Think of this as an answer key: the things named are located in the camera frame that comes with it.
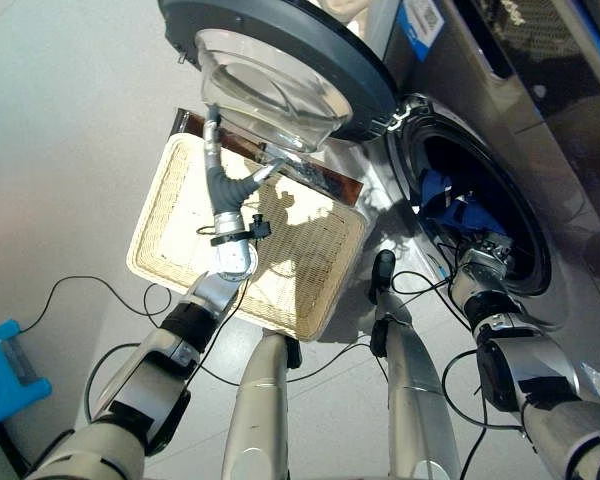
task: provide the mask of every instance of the wire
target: wire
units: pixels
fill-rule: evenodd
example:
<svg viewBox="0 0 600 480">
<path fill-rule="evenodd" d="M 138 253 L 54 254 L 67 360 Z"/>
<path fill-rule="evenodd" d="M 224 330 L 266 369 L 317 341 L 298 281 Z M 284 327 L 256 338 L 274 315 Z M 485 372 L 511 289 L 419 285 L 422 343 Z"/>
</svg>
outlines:
<svg viewBox="0 0 600 480">
<path fill-rule="evenodd" d="M 308 373 L 306 375 L 303 375 L 301 377 L 292 378 L 290 380 L 287 380 L 287 383 L 299 382 L 300 380 L 306 380 L 307 378 L 310 378 L 310 377 L 313 377 L 314 375 L 317 375 L 318 373 L 320 373 L 321 371 L 323 371 L 325 368 L 327 368 L 329 365 L 331 365 L 333 362 L 335 362 L 342 355 L 344 355 L 345 353 L 347 353 L 349 350 L 353 350 L 356 347 L 367 347 L 367 348 L 370 348 L 370 346 L 369 346 L 368 343 L 350 343 L 349 345 L 347 345 L 346 347 L 344 347 L 342 350 L 340 350 L 340 352 L 335 357 L 333 357 L 331 360 L 329 360 L 327 363 L 325 363 L 323 366 L 321 366 L 317 370 L 315 370 L 315 371 L 313 371 L 311 373 Z"/>
<path fill-rule="evenodd" d="M 87 384 L 84 387 L 84 398 L 83 398 L 83 405 L 84 405 L 84 416 L 87 418 L 87 422 L 91 423 L 91 407 L 89 405 L 89 396 L 91 394 L 91 385 L 93 384 L 93 380 L 96 377 L 96 374 L 98 373 L 98 370 L 100 370 L 100 367 L 102 366 L 102 364 L 107 360 L 107 358 L 109 358 L 111 355 L 113 355 L 115 352 L 117 352 L 118 350 L 122 350 L 123 348 L 131 348 L 131 347 L 137 347 L 138 345 L 140 345 L 139 343 L 122 343 L 120 345 L 116 345 L 115 347 L 112 347 L 109 349 L 109 351 L 107 353 L 105 353 L 102 357 L 100 357 L 100 360 L 98 360 L 95 364 L 95 366 L 93 367 L 93 369 L 91 370 L 91 373 L 89 374 L 89 378 L 87 378 Z"/>
<path fill-rule="evenodd" d="M 424 290 L 415 290 L 413 292 L 403 292 L 401 290 L 398 290 L 395 286 L 395 281 L 400 275 L 416 275 L 416 276 L 424 279 L 429 284 L 429 288 L 425 288 Z M 396 273 L 393 276 L 393 278 L 391 279 L 391 288 L 393 288 L 394 292 L 396 292 L 400 295 L 419 295 L 421 293 L 427 293 L 432 290 L 435 290 L 436 288 L 446 284 L 447 282 L 448 282 L 448 280 L 445 278 L 444 280 L 441 280 L 438 283 L 434 284 L 431 280 L 429 280 L 427 277 L 425 277 L 421 273 L 414 272 L 412 270 L 402 270 L 401 272 Z"/>
<path fill-rule="evenodd" d="M 142 295 L 142 306 L 144 308 L 145 315 L 149 319 L 149 321 L 151 323 L 153 323 L 153 326 L 156 328 L 158 328 L 158 324 L 153 319 L 153 315 L 157 315 L 158 313 L 164 312 L 167 308 L 169 308 L 171 306 L 171 301 L 173 300 L 173 297 L 171 295 L 171 290 L 169 290 L 168 288 L 165 287 L 165 290 L 169 294 L 169 303 L 167 303 L 167 306 L 162 310 L 162 312 L 149 313 L 149 309 L 147 308 L 147 295 L 149 294 L 149 290 L 151 290 L 153 287 L 155 287 L 157 285 L 158 285 L 157 283 L 150 284 L 147 288 L 144 289 L 144 294 Z"/>
<path fill-rule="evenodd" d="M 442 394 L 444 395 L 444 398 L 447 400 L 447 403 L 453 409 L 453 411 L 456 412 L 462 419 L 466 420 L 469 423 L 477 425 L 478 427 L 490 428 L 492 430 L 515 430 L 518 432 L 524 431 L 522 429 L 522 427 L 520 427 L 519 425 L 491 425 L 486 422 L 481 422 L 479 420 L 476 420 L 475 418 L 471 418 L 469 415 L 467 415 L 462 410 L 460 410 L 456 406 L 456 404 L 453 403 L 451 398 L 449 397 L 449 393 L 447 392 L 447 375 L 449 374 L 451 367 L 453 367 L 453 365 L 455 365 L 455 363 L 458 360 L 460 360 L 461 358 L 468 357 L 469 355 L 474 355 L 476 352 L 477 352 L 477 350 L 474 349 L 474 350 L 467 350 L 466 352 L 459 353 L 458 355 L 453 357 L 451 359 L 451 361 L 445 367 L 444 372 L 442 373 L 441 383 L 442 383 Z"/>
<path fill-rule="evenodd" d="M 213 225 L 205 225 L 204 227 L 200 227 L 196 230 L 198 235 L 215 235 L 215 227 Z"/>
<path fill-rule="evenodd" d="M 451 265 L 451 262 L 449 261 L 449 259 L 447 258 L 447 255 L 442 251 L 442 249 L 440 247 L 446 247 L 449 250 L 454 252 L 454 257 L 456 255 L 455 252 L 458 251 L 458 247 L 454 247 L 453 245 L 448 245 L 446 243 L 436 243 L 436 247 L 438 247 L 438 250 L 440 250 L 440 254 L 442 255 L 442 258 L 444 258 L 445 263 L 447 264 L 447 266 L 449 267 L 449 270 L 451 271 L 451 275 L 453 275 L 453 273 L 455 272 L 455 267 L 458 266 L 458 263 L 455 262 L 455 265 Z"/>
<path fill-rule="evenodd" d="M 429 287 L 430 287 L 430 288 L 427 288 L 427 289 L 425 289 L 425 290 L 418 290 L 418 291 L 415 291 L 415 292 L 402 292 L 402 291 L 400 291 L 400 290 L 396 289 L 396 287 L 395 287 L 395 281 L 396 281 L 396 278 L 397 278 L 398 276 L 400 276 L 400 275 L 407 275 L 407 274 L 408 274 L 408 275 L 415 275 L 415 276 L 417 276 L 417 277 L 420 277 L 420 278 L 422 278 L 422 279 L 423 279 L 425 282 L 427 282 L 427 283 L 429 284 Z M 442 280 L 441 282 L 438 282 L 437 284 L 434 284 L 434 283 L 433 283 L 431 280 L 429 280 L 427 277 L 425 277 L 425 276 L 424 276 L 424 275 L 422 275 L 421 273 L 414 272 L 414 271 L 412 271 L 412 270 L 403 270 L 403 271 L 401 271 L 401 272 L 398 272 L 398 273 L 396 273 L 396 274 L 393 276 L 393 278 L 391 279 L 391 288 L 393 288 L 393 290 L 394 290 L 396 293 L 399 293 L 399 294 L 401 294 L 401 295 L 416 295 L 416 294 L 420 294 L 420 293 L 426 293 L 426 292 L 430 292 L 430 291 L 434 291 L 434 292 L 436 292 L 436 295 L 438 295 L 438 297 L 440 298 L 440 300 L 442 301 L 442 303 L 444 303 L 444 304 L 445 304 L 445 306 L 447 307 L 447 309 L 449 310 L 449 312 L 451 312 L 451 314 L 452 314 L 452 315 L 455 317 L 455 319 L 458 321 L 458 323 L 460 323 L 460 325 L 462 325 L 462 326 L 463 326 L 463 328 L 464 328 L 465 330 L 468 330 L 468 331 L 470 332 L 470 331 L 471 331 L 471 327 L 469 327 L 469 325 L 467 325 L 467 324 L 464 322 L 464 320 L 462 320 L 462 319 L 460 318 L 460 316 L 458 316 L 458 314 L 457 314 L 456 312 L 454 312 L 454 311 L 453 311 L 453 309 L 452 309 L 452 308 L 449 306 L 449 304 L 448 304 L 448 303 L 445 301 L 445 299 L 444 299 L 444 297 L 442 296 L 442 294 L 441 294 L 441 293 L 440 293 L 440 292 L 437 290 L 437 288 L 438 288 L 438 287 L 440 287 L 441 285 L 444 285 L 445 283 L 446 283 L 447 285 L 451 285 L 451 282 L 449 282 L 447 279 L 445 279 L 445 280 Z"/>
<path fill-rule="evenodd" d="M 216 334 L 213 337 L 213 340 L 211 340 L 211 343 L 209 344 L 209 348 L 207 349 L 207 353 L 204 356 L 204 358 L 200 361 L 200 363 L 196 366 L 195 370 L 193 371 L 193 373 L 191 374 L 191 376 L 189 377 L 189 379 L 187 380 L 187 383 L 185 384 L 185 388 L 189 387 L 189 384 L 191 383 L 191 381 L 193 380 L 193 377 L 196 376 L 196 374 L 200 371 L 200 369 L 203 367 L 204 362 L 207 360 L 207 357 L 209 357 L 209 354 L 211 353 L 211 350 L 213 349 L 213 346 L 216 343 L 216 340 L 218 340 L 218 337 L 220 336 L 220 332 L 222 331 L 222 329 L 224 328 L 224 326 L 227 324 L 227 322 L 229 322 L 229 320 L 231 320 L 231 318 L 236 314 L 236 312 L 240 309 L 240 305 L 242 305 L 242 300 L 244 300 L 244 296 L 247 293 L 247 288 L 249 287 L 249 279 L 247 279 L 247 281 L 244 284 L 244 288 L 242 289 L 242 295 L 240 295 L 240 300 L 238 300 L 238 304 L 236 305 L 236 307 L 233 309 L 233 311 L 229 314 L 229 316 L 224 320 L 224 322 L 222 322 L 222 324 L 220 325 L 220 327 L 218 327 L 218 330 L 216 330 Z"/>
<path fill-rule="evenodd" d="M 482 418 L 484 420 L 484 423 L 486 424 L 488 421 L 487 402 L 484 399 L 484 394 L 481 395 L 481 398 L 482 398 Z M 469 451 L 469 455 L 467 455 L 467 459 L 464 461 L 464 466 L 462 467 L 462 473 L 460 473 L 460 480 L 465 480 L 465 478 L 467 477 L 467 472 L 469 471 L 469 466 L 471 465 L 471 460 L 473 460 L 473 456 L 478 451 L 478 447 L 482 443 L 482 440 L 484 439 L 484 436 L 486 434 L 487 434 L 487 428 L 482 427 L 482 430 L 480 431 L 480 435 L 478 435 L 478 439 L 473 444 L 473 447 L 471 447 L 471 450 Z"/>
<path fill-rule="evenodd" d="M 18 478 L 24 478 L 31 468 L 31 463 L 18 450 L 18 447 L 15 446 L 3 422 L 0 422 L 0 448 Z"/>
<path fill-rule="evenodd" d="M 209 375 L 211 375 L 213 378 L 215 378 L 216 380 L 220 380 L 222 383 L 226 383 L 227 385 L 231 385 L 232 387 L 239 387 L 240 384 L 239 383 L 235 383 L 232 382 L 231 380 L 227 380 L 226 378 L 222 378 L 220 375 L 216 375 L 215 373 L 213 373 L 211 370 L 209 370 L 207 367 L 205 367 L 204 365 L 200 367 L 204 372 L 208 373 Z"/>
<path fill-rule="evenodd" d="M 40 456 L 36 459 L 36 461 L 33 462 L 33 465 L 31 465 L 31 468 L 27 472 L 27 475 L 30 475 L 31 473 L 36 471 L 38 469 L 38 467 L 42 464 L 44 459 L 47 458 L 47 456 L 53 451 L 53 449 L 56 448 L 62 440 L 64 440 L 65 438 L 67 438 L 70 435 L 73 435 L 75 432 L 76 431 L 73 428 L 70 428 L 69 430 L 65 430 L 60 435 L 58 435 L 56 438 L 54 438 L 51 441 L 51 443 L 49 445 L 47 445 L 47 448 L 45 448 L 44 451 L 40 454 Z"/>
<path fill-rule="evenodd" d="M 71 280 L 71 279 L 90 279 L 90 280 L 96 280 L 97 282 L 100 282 L 101 284 L 103 284 L 105 287 L 107 287 L 109 289 L 109 291 L 113 294 L 113 296 L 116 297 L 118 299 L 118 301 L 120 301 L 120 303 L 122 303 L 122 305 L 124 305 L 126 308 L 131 310 L 133 313 L 142 315 L 143 317 L 150 317 L 151 315 L 159 315 L 159 314 L 165 312 L 169 308 L 169 305 L 171 305 L 171 292 L 169 292 L 169 305 L 164 307 L 162 310 L 153 312 L 151 314 L 149 314 L 148 312 L 142 312 L 140 310 L 133 308 L 131 305 L 129 305 L 106 280 L 103 280 L 102 278 L 96 277 L 93 275 L 69 275 L 67 277 L 61 278 L 53 285 L 53 287 L 51 288 L 51 291 L 49 292 L 49 296 L 47 297 L 47 302 L 45 303 L 44 308 L 42 309 L 42 312 L 40 313 L 38 318 L 31 325 L 29 325 L 27 328 L 25 328 L 24 330 L 22 330 L 20 332 L 21 334 L 28 332 L 33 327 L 35 327 L 38 323 L 40 323 L 40 321 L 42 320 L 44 315 L 47 313 L 47 310 L 49 309 L 49 305 L 51 304 L 51 299 L 53 298 L 53 294 L 56 291 L 56 288 L 58 288 L 58 285 L 60 285 L 62 282 L 66 281 L 66 280 Z"/>
<path fill-rule="evenodd" d="M 380 367 L 380 370 L 382 370 L 384 379 L 387 381 L 387 383 L 389 383 L 389 376 L 387 375 L 387 372 L 384 371 L 384 367 L 382 366 L 382 363 L 380 363 L 380 359 L 378 357 L 376 357 L 375 355 L 373 356 L 373 358 L 375 358 L 376 362 L 378 362 L 378 366 Z"/>
</svg>

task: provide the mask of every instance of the gray floor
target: gray floor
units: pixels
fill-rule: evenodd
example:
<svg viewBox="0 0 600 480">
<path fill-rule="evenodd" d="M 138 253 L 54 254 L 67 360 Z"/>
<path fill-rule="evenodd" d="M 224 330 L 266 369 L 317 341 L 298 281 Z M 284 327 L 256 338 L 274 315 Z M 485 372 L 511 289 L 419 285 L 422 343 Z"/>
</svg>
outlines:
<svg viewBox="0 0 600 480">
<path fill-rule="evenodd" d="M 176 107 L 202 111 L 199 78 L 176 63 L 163 29 L 153 0 L 0 0 L 0 322 L 13 317 L 29 325 L 54 281 L 67 274 L 100 275 L 140 304 L 147 283 L 125 266 L 133 228 Z M 373 183 L 372 172 L 359 173 L 367 186 Z M 302 369 L 291 375 L 312 371 L 368 330 L 371 308 L 361 293 L 381 245 L 399 251 L 402 266 L 426 272 L 415 246 L 392 234 L 403 230 L 389 207 L 375 205 L 379 227 L 347 294 L 323 338 L 303 346 Z M 164 292 L 150 300 L 160 305 Z M 438 368 L 473 346 L 436 297 L 424 296 L 410 309 Z M 99 285 L 76 280 L 58 288 L 43 322 L 21 339 L 54 386 L 51 397 L 7 422 L 29 459 L 61 430 L 83 424 L 82 389 L 95 360 L 149 328 Z M 258 337 L 257 327 L 235 319 L 208 366 L 239 379 Z M 94 391 L 124 356 L 106 365 Z M 477 385 L 472 361 L 458 365 L 450 388 L 473 415 L 480 413 L 472 396 Z M 234 397 L 233 387 L 201 374 L 174 440 L 147 462 L 147 476 L 218 478 Z M 363 348 L 290 385 L 294 478 L 385 475 L 386 405 L 384 378 Z M 453 420 L 464 459 L 478 429 Z M 9 478 L 3 464 L 0 479 Z M 507 432 L 487 434 L 469 476 L 547 477 L 528 442 Z"/>
</svg>

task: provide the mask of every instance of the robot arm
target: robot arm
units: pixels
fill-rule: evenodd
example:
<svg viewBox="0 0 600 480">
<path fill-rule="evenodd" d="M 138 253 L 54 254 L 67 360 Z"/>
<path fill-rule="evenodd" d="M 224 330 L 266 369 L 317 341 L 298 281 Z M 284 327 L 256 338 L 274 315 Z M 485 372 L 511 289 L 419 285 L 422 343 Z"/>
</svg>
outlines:
<svg viewBox="0 0 600 480">
<path fill-rule="evenodd" d="M 173 437 L 191 397 L 187 385 L 200 355 L 256 268 L 257 254 L 248 241 L 270 233 L 261 215 L 245 231 L 242 203 L 284 162 L 276 160 L 246 179 L 227 178 L 220 165 L 218 123 L 212 107 L 204 154 L 219 271 L 205 274 L 188 290 L 105 387 L 93 421 L 56 447 L 28 480 L 141 479 L 144 457 L 164 449 Z"/>
<path fill-rule="evenodd" d="M 504 284 L 509 241 L 469 248 L 451 286 L 477 343 L 486 399 L 511 412 L 556 478 L 600 479 L 600 403 L 583 401 L 562 349 L 530 323 Z"/>
</svg>

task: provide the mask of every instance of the woven basket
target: woven basket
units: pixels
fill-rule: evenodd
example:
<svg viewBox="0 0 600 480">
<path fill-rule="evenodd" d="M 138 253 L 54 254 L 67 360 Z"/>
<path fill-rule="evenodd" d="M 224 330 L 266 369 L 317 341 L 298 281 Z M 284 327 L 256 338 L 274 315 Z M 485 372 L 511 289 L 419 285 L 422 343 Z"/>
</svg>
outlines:
<svg viewBox="0 0 600 480">
<path fill-rule="evenodd" d="M 255 162 L 222 150 L 227 175 L 242 178 Z M 258 268 L 239 316 L 301 341 L 326 327 L 340 286 L 362 245 L 366 222 L 358 212 L 282 175 L 272 176 L 245 202 L 248 223 L 262 213 L 271 236 L 260 241 Z M 127 255 L 129 269 L 184 293 L 213 270 L 211 237 L 197 229 L 213 225 L 204 172 L 203 141 L 173 135 L 162 155 Z"/>
</svg>

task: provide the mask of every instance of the washing machine door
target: washing machine door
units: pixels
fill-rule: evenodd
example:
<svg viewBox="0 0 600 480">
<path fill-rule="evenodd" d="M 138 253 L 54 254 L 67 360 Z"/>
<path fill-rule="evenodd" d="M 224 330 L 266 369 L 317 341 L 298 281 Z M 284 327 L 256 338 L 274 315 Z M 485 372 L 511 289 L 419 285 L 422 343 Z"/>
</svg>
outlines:
<svg viewBox="0 0 600 480">
<path fill-rule="evenodd" d="M 551 278 L 546 240 L 496 153 L 435 100 L 411 95 L 405 102 L 409 117 L 386 137 L 389 157 L 429 240 L 445 245 L 442 259 L 453 270 L 456 249 L 486 231 L 499 233 L 513 240 L 509 290 L 524 296 L 544 292 Z"/>
<path fill-rule="evenodd" d="M 305 0 L 159 0 L 166 37 L 202 71 L 202 100 L 296 152 L 385 133 L 397 109 L 382 62 Z"/>
</svg>

